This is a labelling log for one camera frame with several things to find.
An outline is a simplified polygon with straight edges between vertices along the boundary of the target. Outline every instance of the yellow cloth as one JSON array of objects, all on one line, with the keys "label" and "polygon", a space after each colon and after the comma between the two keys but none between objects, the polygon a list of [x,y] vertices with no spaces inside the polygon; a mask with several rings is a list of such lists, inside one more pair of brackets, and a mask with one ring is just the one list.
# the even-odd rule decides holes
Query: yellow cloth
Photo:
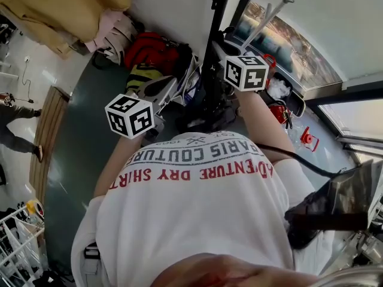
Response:
[{"label": "yellow cloth", "polygon": [[71,49],[57,31],[67,31],[81,41],[89,42],[98,32],[104,10],[124,11],[130,7],[130,1],[0,0],[0,10],[6,16],[12,13],[18,21],[14,23],[16,26],[65,58]]}]

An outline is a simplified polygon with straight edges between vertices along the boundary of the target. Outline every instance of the white t-shirt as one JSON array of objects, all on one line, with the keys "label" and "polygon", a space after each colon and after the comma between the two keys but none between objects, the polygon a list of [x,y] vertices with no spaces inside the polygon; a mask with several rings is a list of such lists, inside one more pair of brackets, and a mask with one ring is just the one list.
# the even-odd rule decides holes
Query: white t-shirt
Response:
[{"label": "white t-shirt", "polygon": [[112,286],[149,287],[199,253],[318,274],[333,233],[293,252],[284,220],[313,191],[296,160],[273,166],[237,133],[187,133],[146,146],[107,195],[90,202],[72,248],[74,277],[79,252],[94,239]]}]

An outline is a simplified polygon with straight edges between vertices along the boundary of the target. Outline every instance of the black and white cube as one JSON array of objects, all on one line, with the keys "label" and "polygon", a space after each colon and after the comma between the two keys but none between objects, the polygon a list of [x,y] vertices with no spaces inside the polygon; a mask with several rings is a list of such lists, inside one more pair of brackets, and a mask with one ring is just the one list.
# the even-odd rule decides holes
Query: black and white cube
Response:
[{"label": "black and white cube", "polygon": [[105,107],[110,129],[124,137],[134,137],[155,126],[151,102],[118,95]]},{"label": "black and white cube", "polygon": [[240,91],[266,87],[269,65],[260,56],[227,56],[224,80]]}]

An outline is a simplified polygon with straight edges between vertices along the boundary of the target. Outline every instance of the gray pants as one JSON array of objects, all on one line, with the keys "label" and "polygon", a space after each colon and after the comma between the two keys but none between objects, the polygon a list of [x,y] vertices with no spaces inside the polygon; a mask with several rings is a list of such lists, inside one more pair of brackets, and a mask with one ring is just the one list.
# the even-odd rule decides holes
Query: gray pants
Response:
[{"label": "gray pants", "polygon": [[0,144],[7,148],[22,153],[33,153],[35,145],[24,138],[15,136],[7,127],[7,124],[19,118],[32,118],[35,111],[24,106],[6,106],[0,104]]}]

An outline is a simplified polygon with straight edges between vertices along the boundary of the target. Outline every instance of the power cord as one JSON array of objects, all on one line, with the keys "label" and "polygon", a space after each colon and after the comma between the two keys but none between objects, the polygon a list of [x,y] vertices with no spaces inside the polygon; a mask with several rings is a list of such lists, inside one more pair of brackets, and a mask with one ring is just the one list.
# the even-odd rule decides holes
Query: power cord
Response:
[{"label": "power cord", "polygon": [[352,171],[355,171],[357,169],[359,169],[360,167],[356,167],[356,168],[353,168],[353,169],[350,169],[350,170],[346,170],[346,171],[340,171],[340,172],[329,172],[329,171],[326,171],[326,170],[323,170],[319,167],[317,167],[316,165],[310,163],[308,160],[305,160],[303,157],[299,156],[298,154],[294,153],[294,152],[290,152],[290,151],[287,151],[287,150],[284,150],[284,149],[279,149],[275,146],[268,146],[268,145],[262,145],[261,143],[257,143],[257,146],[261,149],[265,149],[265,150],[270,150],[270,151],[274,151],[274,152],[278,152],[278,153],[282,153],[282,154],[285,154],[295,160],[297,160],[299,163],[301,163],[302,165],[306,166],[308,169],[310,169],[311,171],[321,175],[321,176],[325,176],[327,178],[330,178],[330,179],[333,179],[335,178],[336,176],[339,176],[339,175],[344,175],[344,174],[347,174],[349,172],[352,172]]},{"label": "power cord", "polygon": [[26,59],[25,60],[25,68],[24,68],[24,72],[23,72],[23,77],[22,77],[22,84],[25,86],[26,84],[28,84],[28,100],[25,100],[25,99],[17,99],[17,98],[14,98],[15,100],[19,100],[19,101],[25,101],[25,102],[29,102],[29,103],[34,103],[34,101],[29,97],[29,93],[31,91],[31,81],[29,79],[25,80],[24,81],[24,76],[25,76],[25,72],[26,72],[26,68],[28,67],[28,61],[29,59]]}]

